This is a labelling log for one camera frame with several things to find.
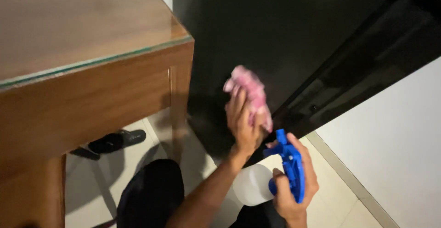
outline hand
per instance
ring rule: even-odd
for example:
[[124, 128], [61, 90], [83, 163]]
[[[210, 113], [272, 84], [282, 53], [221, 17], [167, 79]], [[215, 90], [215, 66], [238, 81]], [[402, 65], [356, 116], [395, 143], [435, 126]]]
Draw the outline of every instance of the hand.
[[264, 115], [257, 114], [254, 125], [250, 125], [250, 104], [246, 101], [246, 90], [240, 89], [235, 96], [231, 96], [230, 101], [225, 106], [227, 112], [228, 128], [236, 138], [236, 145], [233, 147], [246, 157], [251, 156], [260, 146], [264, 137], [261, 125], [264, 122]]
[[[292, 133], [288, 133], [286, 137], [302, 156], [303, 171], [305, 173], [305, 196], [303, 202], [297, 204], [289, 188], [288, 178], [280, 170], [273, 169], [273, 179], [277, 186], [274, 206], [280, 216], [282, 216], [288, 224], [290, 224], [290, 222], [297, 222], [299, 219], [305, 219], [304, 221], [306, 222], [306, 208], [309, 203], [311, 203], [312, 197], [317, 193], [319, 188], [317, 175], [312, 167], [308, 148], [302, 145]], [[267, 144], [270, 148], [276, 145], [277, 141]]]

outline white tile floor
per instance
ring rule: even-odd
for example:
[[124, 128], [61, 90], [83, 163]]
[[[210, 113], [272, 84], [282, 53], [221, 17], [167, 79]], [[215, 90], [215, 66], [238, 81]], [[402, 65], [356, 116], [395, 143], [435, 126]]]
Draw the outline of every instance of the white tile floor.
[[[155, 145], [159, 141], [170, 141], [168, 110], [130, 124], [124, 129], [143, 129], [147, 138], [123, 151], [103, 156], [98, 162], [68, 155], [67, 228], [89, 228], [111, 220], [115, 216], [124, 187], [137, 169], [154, 159], [166, 158], [164, 149]], [[306, 138], [301, 141], [310, 151], [320, 184], [320, 190], [307, 210], [308, 227], [380, 228], [381, 225], [314, 146]], [[184, 145], [181, 170], [185, 194], [188, 194], [216, 169], [216, 165], [190, 129]], [[266, 158], [260, 164], [271, 170], [276, 167], [281, 169], [278, 155]], [[228, 227], [236, 219], [241, 207], [242, 204], [230, 189], [212, 227]]]

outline glass tabletop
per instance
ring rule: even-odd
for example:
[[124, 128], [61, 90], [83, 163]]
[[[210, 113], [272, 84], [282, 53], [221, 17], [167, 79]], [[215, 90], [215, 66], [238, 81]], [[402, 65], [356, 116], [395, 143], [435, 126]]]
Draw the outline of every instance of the glass tabletop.
[[0, 89], [192, 39], [162, 0], [0, 0]]

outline blue spray trigger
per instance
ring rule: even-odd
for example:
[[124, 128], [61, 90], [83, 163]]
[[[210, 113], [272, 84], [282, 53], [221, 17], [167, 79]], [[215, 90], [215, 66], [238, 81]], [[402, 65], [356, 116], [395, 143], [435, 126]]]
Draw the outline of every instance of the blue spray trigger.
[[[294, 195], [295, 201], [301, 203], [305, 196], [305, 174], [303, 172], [302, 156], [300, 152], [287, 141], [283, 129], [276, 130], [276, 137], [279, 143], [274, 148], [263, 150], [263, 155], [268, 157], [270, 155], [279, 154], [282, 157], [282, 166], [285, 175], [288, 177], [291, 193]], [[273, 195], [277, 194], [274, 179], [269, 180], [268, 187]]]

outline desk leg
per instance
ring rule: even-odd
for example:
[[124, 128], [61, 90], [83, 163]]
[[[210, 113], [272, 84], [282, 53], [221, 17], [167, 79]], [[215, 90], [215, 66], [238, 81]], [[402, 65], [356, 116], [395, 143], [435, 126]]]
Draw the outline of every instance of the desk leg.
[[174, 65], [169, 69], [170, 79], [170, 120], [172, 123], [172, 158], [181, 162], [183, 138], [187, 135], [185, 119], [187, 117], [188, 89], [190, 87], [191, 61]]

